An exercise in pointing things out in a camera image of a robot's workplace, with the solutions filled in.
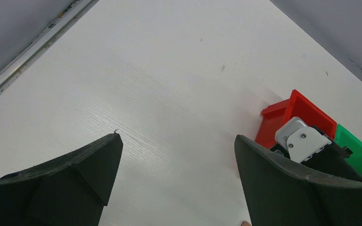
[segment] green plastic container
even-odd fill
[[[349,147],[353,154],[345,160],[362,175],[362,141],[357,139],[351,132],[339,124],[337,125],[334,141],[340,147]]]

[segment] gray panel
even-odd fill
[[[362,0],[271,0],[362,81]]]
[[[0,71],[74,0],[0,0]]]

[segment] red bin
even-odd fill
[[[261,115],[263,121],[255,142],[268,149],[277,143],[275,132],[295,116],[308,126],[317,126],[330,138],[335,138],[337,123],[295,89],[288,100],[268,106]]]

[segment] white tabletop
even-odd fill
[[[292,89],[362,140],[362,83],[270,1],[100,0],[0,96],[0,177],[119,129],[101,226],[237,226],[235,136]]]

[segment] brown object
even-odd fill
[[[250,225],[250,223],[244,221],[244,222],[242,222],[241,226],[251,226],[251,225]]]

